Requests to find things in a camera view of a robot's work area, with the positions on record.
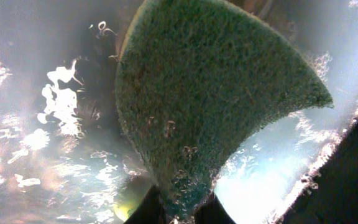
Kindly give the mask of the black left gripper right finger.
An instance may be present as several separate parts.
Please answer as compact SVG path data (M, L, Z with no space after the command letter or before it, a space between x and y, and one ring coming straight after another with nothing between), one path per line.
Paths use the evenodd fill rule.
M194 218L196 224L235 224L213 192L196 209Z

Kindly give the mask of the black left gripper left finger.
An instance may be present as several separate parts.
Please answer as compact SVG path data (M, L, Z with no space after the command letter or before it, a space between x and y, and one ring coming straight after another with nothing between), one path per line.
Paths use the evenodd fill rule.
M160 190L151 186L135 212L124 224L166 224L165 209L160 198Z

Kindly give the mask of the green yellow sponge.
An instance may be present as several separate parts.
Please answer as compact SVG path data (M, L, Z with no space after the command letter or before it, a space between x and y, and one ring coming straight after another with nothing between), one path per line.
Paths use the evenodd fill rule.
M241 143L292 112L333 105L301 54L227 1L144 1L122 46L116 105L161 192L189 217Z

